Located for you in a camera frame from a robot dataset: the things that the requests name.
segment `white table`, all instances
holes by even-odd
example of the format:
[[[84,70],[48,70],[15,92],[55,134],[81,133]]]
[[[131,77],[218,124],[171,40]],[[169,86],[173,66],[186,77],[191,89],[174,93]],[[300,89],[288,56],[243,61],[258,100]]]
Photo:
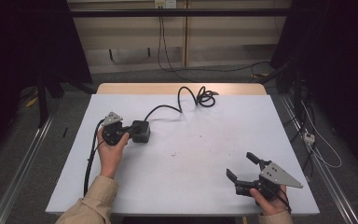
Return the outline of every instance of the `white table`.
[[[236,195],[226,177],[229,168],[239,179],[258,178],[259,167],[246,159],[248,151],[277,162],[302,183],[303,189],[288,188],[294,215],[319,213],[269,96],[219,95],[211,108],[195,107],[188,94],[181,99],[183,114],[167,108],[157,110],[148,119],[149,143],[130,141],[126,146],[116,176],[120,190],[114,214],[240,217],[259,213],[254,199]],[[124,125],[130,125],[162,104],[177,106],[176,95],[93,95],[47,212],[61,214],[82,197],[92,136],[100,119],[114,111],[124,118]],[[96,154],[90,182],[99,173],[98,161]]]

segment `gray floor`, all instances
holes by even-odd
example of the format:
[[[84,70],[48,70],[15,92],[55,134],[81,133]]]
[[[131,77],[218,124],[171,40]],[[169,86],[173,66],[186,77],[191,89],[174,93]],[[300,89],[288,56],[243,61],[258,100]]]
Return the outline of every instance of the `gray floor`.
[[[240,66],[216,66],[218,69],[239,68]],[[268,73],[271,71],[265,64],[255,67],[255,73]],[[180,76],[190,78],[198,82],[249,82],[250,69],[236,72],[206,72],[189,71],[180,72]],[[94,75],[96,88],[102,82],[187,82],[173,73],[160,70],[123,72],[116,74]],[[27,175],[21,191],[8,214],[7,223],[54,223],[56,216],[45,213],[49,197],[54,190],[54,181],[60,175],[66,157],[75,140],[77,129],[90,101],[90,96],[63,85],[66,93],[62,99],[48,99],[49,108],[60,105],[54,117],[46,139],[40,148],[32,169]],[[282,122],[290,119],[286,108],[282,103],[282,96],[274,88],[274,82],[266,85],[266,90],[277,108]],[[0,145],[0,200],[11,178],[16,173],[21,160],[30,146],[38,125],[37,104],[25,107],[26,102],[19,105],[16,118],[3,137]],[[347,195],[351,205],[358,216],[358,161],[352,156],[346,143],[332,131],[332,125],[317,106],[313,103],[318,131],[333,145],[343,160],[343,165],[338,169],[331,169],[338,184]],[[295,126],[290,124],[285,127],[288,138],[296,133]],[[332,163],[337,162],[335,155],[322,142],[317,142],[324,158]],[[306,159],[306,151],[298,137],[293,143],[297,158],[302,164]],[[305,174],[310,173],[308,166]],[[337,209],[336,202],[329,193],[321,174],[314,169],[314,175],[310,182],[310,188],[321,210],[321,214],[310,217],[295,217],[295,223],[346,223]],[[255,217],[248,217],[249,223],[255,223]]]

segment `beige sleeve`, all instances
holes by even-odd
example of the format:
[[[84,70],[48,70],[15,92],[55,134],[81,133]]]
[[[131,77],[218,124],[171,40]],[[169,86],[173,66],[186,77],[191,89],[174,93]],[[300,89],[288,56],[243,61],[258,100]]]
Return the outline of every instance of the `beige sleeve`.
[[[112,202],[116,198],[118,184],[115,180],[98,175],[83,199],[63,213],[56,223],[110,223]]]
[[[287,211],[272,215],[272,216],[258,216],[260,224],[293,224],[292,217]]]

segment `human hand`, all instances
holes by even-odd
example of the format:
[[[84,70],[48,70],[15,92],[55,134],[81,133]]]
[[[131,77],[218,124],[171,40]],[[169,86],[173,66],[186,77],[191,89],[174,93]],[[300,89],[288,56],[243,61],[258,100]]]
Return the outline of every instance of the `human hand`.
[[[103,140],[103,128],[98,131],[98,153],[100,154],[101,161],[100,175],[111,179],[115,177],[116,170],[123,156],[123,148],[127,145],[129,138],[130,134],[124,133],[117,145],[109,146]]]
[[[263,216],[276,215],[288,209],[286,207],[286,204],[284,204],[277,198],[271,202],[267,201],[257,189],[251,189],[250,192],[254,199],[258,202],[258,204],[260,204],[260,207],[263,209]],[[285,193],[286,186],[281,185],[281,190],[279,191],[278,195],[287,202]]]

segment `person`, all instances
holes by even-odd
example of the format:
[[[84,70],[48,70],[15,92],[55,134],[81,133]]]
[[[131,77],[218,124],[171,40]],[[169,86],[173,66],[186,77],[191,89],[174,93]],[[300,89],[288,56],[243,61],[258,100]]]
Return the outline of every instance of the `person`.
[[[95,177],[85,197],[79,199],[75,205],[63,213],[57,220],[57,224],[111,223],[112,203],[118,191],[115,174],[123,155],[124,146],[127,145],[130,135],[124,133],[117,145],[109,146],[103,140],[102,131],[103,129],[100,129],[97,133],[101,172]],[[286,186],[281,186],[281,189],[280,194],[283,197],[283,193],[286,192]],[[258,217],[260,224],[293,223],[284,203],[279,200],[267,201],[257,189],[251,189],[250,192],[263,210]]]

